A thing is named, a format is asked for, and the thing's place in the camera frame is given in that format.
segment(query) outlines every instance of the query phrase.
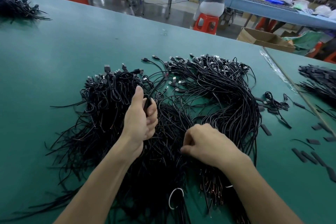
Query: right hand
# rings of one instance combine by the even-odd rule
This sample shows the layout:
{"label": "right hand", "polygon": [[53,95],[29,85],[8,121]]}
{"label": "right hand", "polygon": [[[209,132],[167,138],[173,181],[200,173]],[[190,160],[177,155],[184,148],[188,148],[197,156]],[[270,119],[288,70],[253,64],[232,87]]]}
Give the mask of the right hand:
{"label": "right hand", "polygon": [[226,135],[212,128],[210,124],[196,124],[189,128],[184,136],[181,153],[223,172],[246,160],[251,161]]}

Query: pile of cables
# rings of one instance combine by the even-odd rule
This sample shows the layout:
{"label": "pile of cables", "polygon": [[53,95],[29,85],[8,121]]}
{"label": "pile of cables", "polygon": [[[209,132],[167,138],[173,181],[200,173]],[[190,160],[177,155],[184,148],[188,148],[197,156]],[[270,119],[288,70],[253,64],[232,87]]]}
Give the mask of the pile of cables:
{"label": "pile of cables", "polygon": [[50,20],[40,13],[45,12],[39,10],[39,5],[31,7],[28,0],[0,0],[0,17],[11,19],[11,23],[15,19]]}
{"label": "pile of cables", "polygon": [[[190,223],[184,201],[187,193],[187,170],[194,170],[205,196],[208,214],[211,208],[227,204],[236,223],[250,223],[245,209],[226,176],[216,168],[182,155],[184,134],[196,123],[209,123],[230,138],[244,153],[254,154],[261,124],[258,105],[251,94],[251,68],[218,56],[202,55],[191,60],[170,57],[165,62],[153,55],[160,65],[147,58],[159,72],[144,75],[143,70],[104,73],[88,77],[81,90],[82,101],[73,106],[78,114],[75,125],[63,131],[48,149],[59,168],[59,185],[63,195],[54,201],[31,206],[11,220],[66,206],[118,140],[125,113],[137,85],[157,103],[158,120],[154,136],[144,142],[143,152],[131,165],[116,196],[113,209],[122,209],[125,221]],[[84,111],[78,106],[85,105]],[[69,189],[66,182],[76,177],[80,186]]]}
{"label": "pile of cables", "polygon": [[336,108],[336,70],[308,65],[300,66],[299,73],[310,80],[298,86]]}

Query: green plastic bag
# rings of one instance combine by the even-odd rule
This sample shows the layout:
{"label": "green plastic bag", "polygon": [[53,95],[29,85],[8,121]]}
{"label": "green plastic bag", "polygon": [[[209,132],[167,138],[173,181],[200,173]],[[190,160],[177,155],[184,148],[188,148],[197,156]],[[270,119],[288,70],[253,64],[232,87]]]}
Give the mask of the green plastic bag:
{"label": "green plastic bag", "polygon": [[292,40],[295,50],[293,53],[305,56],[311,49],[315,47],[315,45],[321,39],[323,33],[314,32],[314,31],[306,31],[300,36],[296,37],[283,37],[282,39],[285,41]]}

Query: left hand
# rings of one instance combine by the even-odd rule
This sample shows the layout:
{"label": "left hand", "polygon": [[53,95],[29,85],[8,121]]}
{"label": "left hand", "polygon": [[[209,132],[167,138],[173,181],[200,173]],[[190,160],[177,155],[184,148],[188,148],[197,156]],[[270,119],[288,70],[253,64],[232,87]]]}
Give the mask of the left hand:
{"label": "left hand", "polygon": [[154,99],[151,98],[152,104],[147,109],[148,117],[144,112],[145,102],[144,91],[137,86],[132,103],[125,114],[123,132],[116,142],[121,147],[122,154],[132,162],[140,156],[144,140],[153,137],[158,123],[158,110]]}

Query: forearm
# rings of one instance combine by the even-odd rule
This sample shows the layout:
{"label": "forearm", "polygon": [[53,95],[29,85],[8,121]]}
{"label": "forearm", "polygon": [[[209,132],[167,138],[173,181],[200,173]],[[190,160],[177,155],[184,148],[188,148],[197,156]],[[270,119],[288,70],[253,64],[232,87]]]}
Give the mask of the forearm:
{"label": "forearm", "polygon": [[252,224],[303,224],[258,173],[250,160],[222,171],[236,190]]}
{"label": "forearm", "polygon": [[103,224],[130,163],[115,144],[54,224]]}

